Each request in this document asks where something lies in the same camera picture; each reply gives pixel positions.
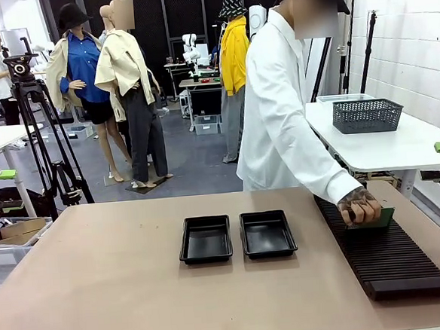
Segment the tattooed person hand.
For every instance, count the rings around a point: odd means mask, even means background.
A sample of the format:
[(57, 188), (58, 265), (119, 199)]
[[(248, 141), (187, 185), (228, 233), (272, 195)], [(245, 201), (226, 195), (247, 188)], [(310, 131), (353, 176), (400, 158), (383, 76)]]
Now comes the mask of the tattooed person hand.
[(375, 222), (380, 218), (382, 210), (380, 203), (363, 186), (346, 194), (337, 207), (346, 225)]

